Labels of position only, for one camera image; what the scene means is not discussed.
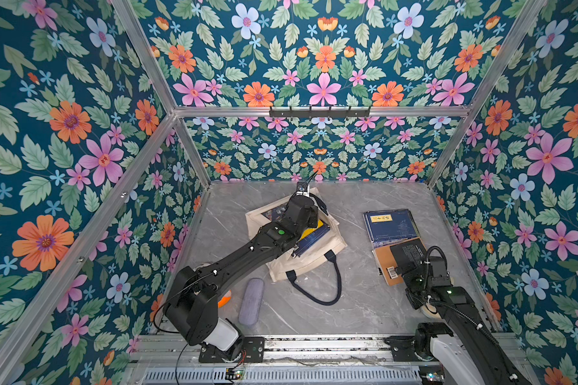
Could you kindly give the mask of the brown cover book barcode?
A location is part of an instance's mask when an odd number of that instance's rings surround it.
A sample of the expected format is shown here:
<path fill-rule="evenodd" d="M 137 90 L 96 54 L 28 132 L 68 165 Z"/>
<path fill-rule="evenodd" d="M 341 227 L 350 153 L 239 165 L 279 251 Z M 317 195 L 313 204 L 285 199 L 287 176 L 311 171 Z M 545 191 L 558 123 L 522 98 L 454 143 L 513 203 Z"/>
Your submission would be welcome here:
<path fill-rule="evenodd" d="M 373 251 L 385 283 L 394 287 L 403 283 L 403 275 L 416 271 L 425 258 L 426 248 L 419 237 L 383 245 Z"/>

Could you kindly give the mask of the cream canvas tote bag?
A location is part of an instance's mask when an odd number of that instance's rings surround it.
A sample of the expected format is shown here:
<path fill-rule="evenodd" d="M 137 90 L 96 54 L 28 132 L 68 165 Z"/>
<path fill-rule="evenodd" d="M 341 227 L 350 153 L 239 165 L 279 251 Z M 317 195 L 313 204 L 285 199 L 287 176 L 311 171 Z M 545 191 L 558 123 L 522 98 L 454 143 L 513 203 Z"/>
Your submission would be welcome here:
<path fill-rule="evenodd" d="M 311 193 L 311 199 L 314 200 L 317 207 L 319 208 L 318 220 L 321 220 L 324 222 L 324 224 L 329 225 L 330 231 L 300 258 L 292 257 L 292 253 L 295 248 L 294 245 L 290 248 L 289 251 L 285 252 L 280 257 L 268 262 L 267 268 L 271 280 L 274 283 L 287 281 L 294 289 L 298 290 L 298 292 L 312 300 L 314 303 L 317 303 L 321 306 L 332 306 L 339 302 L 342 295 L 342 276 L 340 267 L 338 265 L 337 255 L 340 253 L 340 251 L 345 249 L 347 243 L 340 234 L 338 228 L 339 222 L 328 213 L 324 202 L 318 196 L 316 196 L 317 192 L 318 191 L 315 189 L 313 193 Z M 337 278 L 337 292 L 335 297 L 330 300 L 322 300 L 316 298 L 314 295 L 308 293 L 304 288 L 302 288 L 297 282 L 298 277 L 318 268 L 325 263 L 329 263 L 333 266 Z"/>

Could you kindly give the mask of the navy book yellow label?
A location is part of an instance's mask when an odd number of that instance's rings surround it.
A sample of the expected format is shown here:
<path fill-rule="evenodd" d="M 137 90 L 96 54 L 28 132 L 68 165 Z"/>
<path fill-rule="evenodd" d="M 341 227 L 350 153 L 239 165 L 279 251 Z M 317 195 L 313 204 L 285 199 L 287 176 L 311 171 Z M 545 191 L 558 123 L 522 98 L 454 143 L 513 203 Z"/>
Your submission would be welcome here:
<path fill-rule="evenodd" d="M 321 228 L 319 228 L 316 232 L 310 234 L 303 240 L 299 240 L 297 245 L 295 246 L 292 257 L 293 258 L 300 258 L 304 255 L 313 245 L 316 245 L 319 240 L 324 237 L 330 231 L 330 227 L 327 224 L 324 224 Z"/>
<path fill-rule="evenodd" d="M 363 213 L 369 239 L 374 248 L 416 238 L 418 231 L 408 209 Z"/>

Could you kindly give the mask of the yellow spine book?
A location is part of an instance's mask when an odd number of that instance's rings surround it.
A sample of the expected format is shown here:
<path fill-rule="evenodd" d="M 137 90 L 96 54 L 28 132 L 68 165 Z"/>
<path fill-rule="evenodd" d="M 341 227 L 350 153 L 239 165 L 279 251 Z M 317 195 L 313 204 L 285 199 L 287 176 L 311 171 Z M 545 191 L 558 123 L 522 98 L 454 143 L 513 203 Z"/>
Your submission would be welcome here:
<path fill-rule="evenodd" d="M 310 234 L 316 232 L 319 228 L 321 228 L 324 225 L 324 222 L 321 220 L 317 221 L 317 224 L 314 228 L 307 228 L 305 229 L 305 231 L 303 232 L 302 236 L 301 236 L 301 240 L 305 239 L 306 237 L 308 237 Z"/>

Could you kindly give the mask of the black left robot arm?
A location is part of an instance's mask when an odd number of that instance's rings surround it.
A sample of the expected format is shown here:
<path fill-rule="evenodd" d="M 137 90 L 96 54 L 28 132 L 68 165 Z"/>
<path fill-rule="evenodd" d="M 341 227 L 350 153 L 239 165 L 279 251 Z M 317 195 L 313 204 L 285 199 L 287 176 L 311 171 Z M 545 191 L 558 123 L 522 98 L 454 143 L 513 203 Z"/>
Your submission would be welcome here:
<path fill-rule="evenodd" d="M 162 305 L 163 315 L 189 345 L 209 343 L 219 323 L 218 298 L 260 266 L 292 250 L 307 229 L 316 228 L 319 214 L 327 212 L 319 197 L 293 194 L 281 217 L 261 226 L 245 245 L 208 266 L 178 271 Z"/>

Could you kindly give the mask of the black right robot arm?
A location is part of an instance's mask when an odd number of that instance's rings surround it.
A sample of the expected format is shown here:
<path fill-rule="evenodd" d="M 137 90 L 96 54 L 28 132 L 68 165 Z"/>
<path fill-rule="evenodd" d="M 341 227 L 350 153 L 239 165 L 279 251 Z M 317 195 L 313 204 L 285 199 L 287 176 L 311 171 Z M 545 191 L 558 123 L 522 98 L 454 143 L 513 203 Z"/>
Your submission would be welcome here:
<path fill-rule="evenodd" d="M 410 261 L 398 270 L 412 307 L 432 310 L 441 319 L 418 325 L 418 356 L 435 358 L 457 384 L 531 383 L 489 331 L 468 292 L 452 285 L 443 260 Z"/>

